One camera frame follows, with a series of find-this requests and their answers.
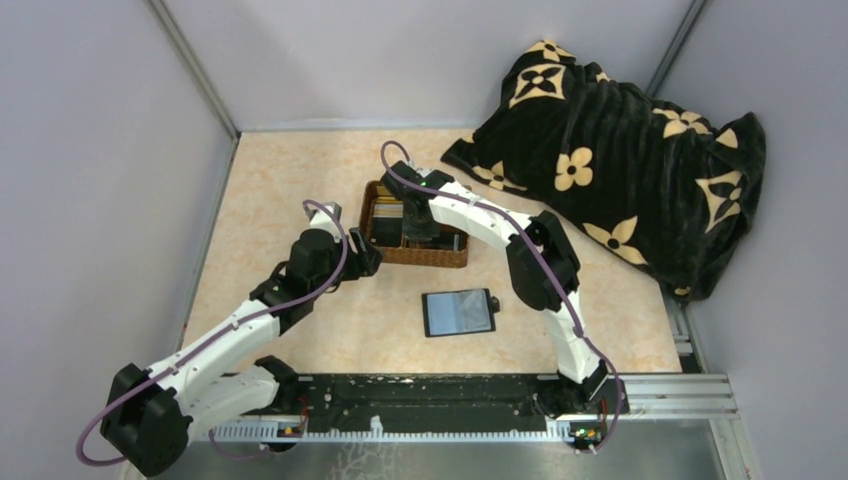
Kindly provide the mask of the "brown wicker divided basket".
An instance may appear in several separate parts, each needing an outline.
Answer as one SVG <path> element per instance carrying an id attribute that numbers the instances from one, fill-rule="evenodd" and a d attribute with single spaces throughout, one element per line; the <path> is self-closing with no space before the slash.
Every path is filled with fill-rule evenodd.
<path id="1" fill-rule="evenodd" d="M 467 233 L 416 211 L 411 201 L 394 198 L 379 181 L 365 186 L 359 228 L 385 263 L 451 269 L 468 264 Z"/>

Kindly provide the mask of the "black leather card holder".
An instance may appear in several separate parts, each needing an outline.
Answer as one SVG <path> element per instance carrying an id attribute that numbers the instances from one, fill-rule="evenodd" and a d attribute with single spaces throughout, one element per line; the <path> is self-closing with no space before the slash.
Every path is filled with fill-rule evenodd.
<path id="1" fill-rule="evenodd" d="M 424 293 L 421 301 L 427 338 L 493 332 L 501 310 L 488 288 Z"/>

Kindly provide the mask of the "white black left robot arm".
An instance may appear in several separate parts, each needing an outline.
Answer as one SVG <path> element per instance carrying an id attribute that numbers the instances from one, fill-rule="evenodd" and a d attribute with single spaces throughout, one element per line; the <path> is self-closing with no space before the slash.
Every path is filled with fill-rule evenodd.
<path id="1" fill-rule="evenodd" d="M 218 326 L 164 360 L 146 368 L 129 364 L 115 375 L 101 435 L 151 477 L 210 430 L 245 413 L 301 413 L 299 376 L 282 360 L 262 357 L 235 375 L 229 369 L 309 315 L 324 291 L 375 275 L 382 258 L 357 228 L 346 237 L 302 232 L 288 260 Z"/>

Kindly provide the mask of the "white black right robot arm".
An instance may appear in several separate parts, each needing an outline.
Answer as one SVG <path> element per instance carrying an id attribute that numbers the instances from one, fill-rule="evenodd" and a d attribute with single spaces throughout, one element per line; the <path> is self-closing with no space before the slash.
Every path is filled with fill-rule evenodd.
<path id="1" fill-rule="evenodd" d="M 423 177 L 404 161 L 386 169 L 383 183 L 415 212 L 505 253 L 513 291 L 545 318 L 561 381 L 580 400 L 594 399 L 609 368 L 586 337 L 579 305 L 580 262 L 560 221 L 548 211 L 533 216 L 508 210 L 442 171 Z"/>

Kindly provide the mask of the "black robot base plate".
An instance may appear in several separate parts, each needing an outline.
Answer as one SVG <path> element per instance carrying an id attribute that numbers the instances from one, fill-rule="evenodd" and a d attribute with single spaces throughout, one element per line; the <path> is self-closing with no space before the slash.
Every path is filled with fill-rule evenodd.
<path id="1" fill-rule="evenodd" d="M 289 415 L 310 433 L 359 433 L 378 419 L 387 433 L 535 433 L 564 415 L 612 419 L 630 411 L 607 379 L 583 399 L 556 374 L 304 374 L 252 415 Z"/>

